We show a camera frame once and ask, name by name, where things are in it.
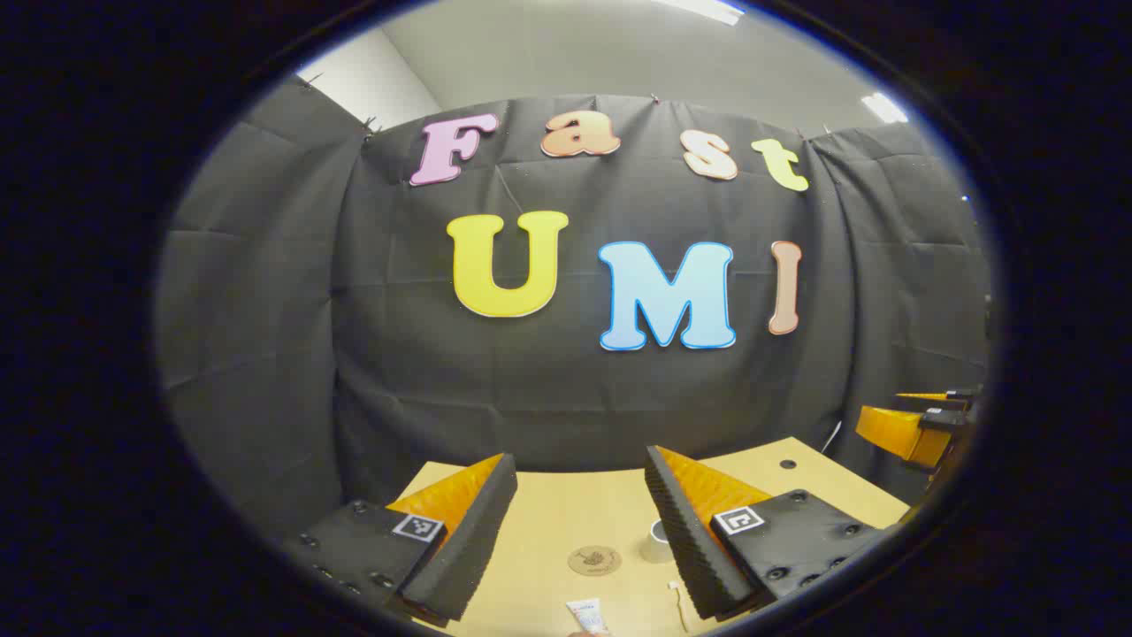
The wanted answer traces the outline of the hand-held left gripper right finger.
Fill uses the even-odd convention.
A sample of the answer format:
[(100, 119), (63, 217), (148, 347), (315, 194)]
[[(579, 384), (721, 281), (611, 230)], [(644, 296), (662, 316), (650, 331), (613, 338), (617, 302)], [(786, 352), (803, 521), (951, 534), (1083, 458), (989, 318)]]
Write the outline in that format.
[(648, 492), (703, 619), (792, 596), (885, 536), (807, 489), (767, 494), (659, 445), (646, 453)]

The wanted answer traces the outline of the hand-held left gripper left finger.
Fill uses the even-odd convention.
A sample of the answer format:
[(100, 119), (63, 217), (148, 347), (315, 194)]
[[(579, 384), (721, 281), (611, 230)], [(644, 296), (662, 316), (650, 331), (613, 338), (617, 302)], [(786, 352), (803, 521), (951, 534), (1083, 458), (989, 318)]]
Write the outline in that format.
[(517, 490), (509, 453), (395, 503), (344, 503), (288, 539), (288, 559), (371, 614), (458, 621), (492, 560)]

